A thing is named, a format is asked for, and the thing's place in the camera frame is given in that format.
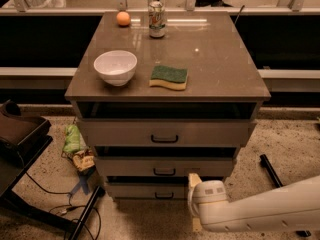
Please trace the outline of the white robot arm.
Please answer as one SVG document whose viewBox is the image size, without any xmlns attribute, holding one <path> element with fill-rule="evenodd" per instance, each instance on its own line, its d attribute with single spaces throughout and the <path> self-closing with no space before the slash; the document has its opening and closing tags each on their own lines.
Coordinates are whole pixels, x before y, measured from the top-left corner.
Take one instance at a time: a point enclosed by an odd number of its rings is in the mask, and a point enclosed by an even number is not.
<svg viewBox="0 0 320 240">
<path fill-rule="evenodd" d="M 188 206 L 211 232 L 319 230 L 320 177 L 230 202 L 222 181 L 203 181 L 191 173 Z"/>
</svg>

